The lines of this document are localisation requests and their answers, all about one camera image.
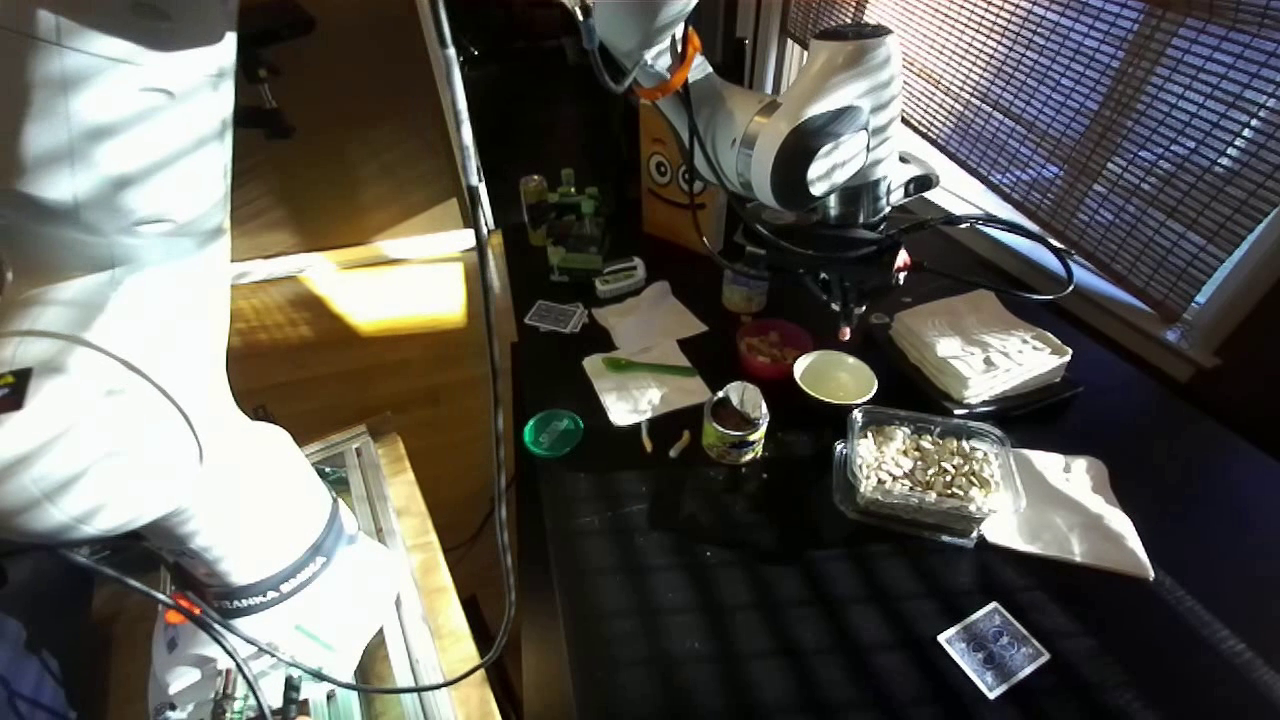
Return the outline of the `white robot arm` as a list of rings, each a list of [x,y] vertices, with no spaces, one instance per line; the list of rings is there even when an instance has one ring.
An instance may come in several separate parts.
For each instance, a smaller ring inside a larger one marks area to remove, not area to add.
[[[6,0],[0,521],[145,537],[199,626],[159,626],[145,720],[227,690],[351,675],[402,573],[302,443],[237,408],[231,103],[242,0]]]

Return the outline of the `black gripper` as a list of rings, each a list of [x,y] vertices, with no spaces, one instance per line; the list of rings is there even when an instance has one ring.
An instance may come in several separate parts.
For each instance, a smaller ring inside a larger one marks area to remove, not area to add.
[[[801,233],[798,261],[836,313],[855,313],[894,287],[895,241],[886,229],[817,226]]]

